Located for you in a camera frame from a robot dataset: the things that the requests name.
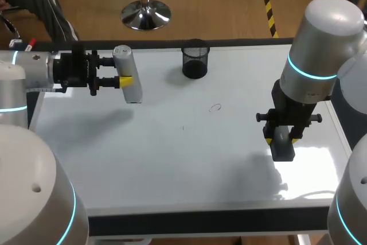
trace yellow black hazard tape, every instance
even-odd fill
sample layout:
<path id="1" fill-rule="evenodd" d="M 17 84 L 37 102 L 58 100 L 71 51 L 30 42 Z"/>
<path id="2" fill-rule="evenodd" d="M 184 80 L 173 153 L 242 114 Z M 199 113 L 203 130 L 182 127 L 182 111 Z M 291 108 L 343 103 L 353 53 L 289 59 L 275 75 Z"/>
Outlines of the yellow black hazard tape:
<path id="1" fill-rule="evenodd" d="M 278 38 L 279 36 L 275 28 L 273 10 L 271 9 L 270 0 L 264 0 L 264 3 L 265 3 L 266 15 L 268 17 L 268 25 L 269 25 L 271 36 L 273 38 Z"/>

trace mesh pen holder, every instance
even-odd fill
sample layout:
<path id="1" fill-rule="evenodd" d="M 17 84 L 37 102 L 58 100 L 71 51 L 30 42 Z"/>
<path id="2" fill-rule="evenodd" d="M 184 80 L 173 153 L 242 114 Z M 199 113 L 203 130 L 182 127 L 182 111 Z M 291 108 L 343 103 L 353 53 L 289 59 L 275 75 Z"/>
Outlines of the mesh pen holder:
<path id="1" fill-rule="evenodd" d="M 189 40 L 182 51 L 182 73 L 190 79 L 200 79 L 208 72 L 210 47 L 203 40 Z"/>

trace white table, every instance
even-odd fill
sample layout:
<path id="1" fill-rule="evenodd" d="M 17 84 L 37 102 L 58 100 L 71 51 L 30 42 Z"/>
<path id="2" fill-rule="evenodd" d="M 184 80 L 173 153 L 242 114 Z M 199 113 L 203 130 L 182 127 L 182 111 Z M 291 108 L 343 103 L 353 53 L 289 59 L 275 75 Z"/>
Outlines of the white table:
<path id="1" fill-rule="evenodd" d="M 95 219 L 326 210 L 350 154 L 332 104 L 318 103 L 314 113 L 323 121 L 305 129 L 294 145 L 293 162 L 273 162 L 263 137 L 264 122 L 255 119 L 257 112 L 274 106 L 271 90 L 289 49 L 290 45 L 212 48 L 208 74 L 199 80 L 182 74 L 180 49 L 135 50 L 142 104 L 126 104 L 122 91 L 112 88 L 102 88 L 96 97 L 86 88 L 46 95 L 35 111 L 36 133 L 59 158 Z M 99 76 L 115 74 L 113 68 L 99 70 Z M 209 112 L 215 104 L 221 109 Z M 294 218 L 287 224 L 305 219 L 286 212 L 284 217 Z M 132 232 L 122 225 L 113 235 L 171 233 L 143 225 Z"/>

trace chrome stand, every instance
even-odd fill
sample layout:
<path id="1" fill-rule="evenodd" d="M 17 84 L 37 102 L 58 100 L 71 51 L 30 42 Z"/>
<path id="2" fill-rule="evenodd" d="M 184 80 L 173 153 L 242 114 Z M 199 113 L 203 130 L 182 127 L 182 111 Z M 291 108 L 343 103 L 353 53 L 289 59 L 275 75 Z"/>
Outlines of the chrome stand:
<path id="1" fill-rule="evenodd" d="M 154 30 L 171 19 L 170 8 L 161 1 L 139 0 L 127 5 L 121 14 L 122 22 L 135 30 Z"/>

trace person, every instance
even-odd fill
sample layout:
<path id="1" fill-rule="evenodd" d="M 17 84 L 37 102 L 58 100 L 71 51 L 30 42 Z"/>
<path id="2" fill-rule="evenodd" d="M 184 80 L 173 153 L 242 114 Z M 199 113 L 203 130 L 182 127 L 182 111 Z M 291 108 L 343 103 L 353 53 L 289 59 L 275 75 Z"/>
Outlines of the person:
<path id="1" fill-rule="evenodd" d="M 78 35 L 64 17 L 58 0 L 0 0 L 0 11 L 20 7 L 35 14 L 45 25 L 52 41 L 77 41 Z"/>

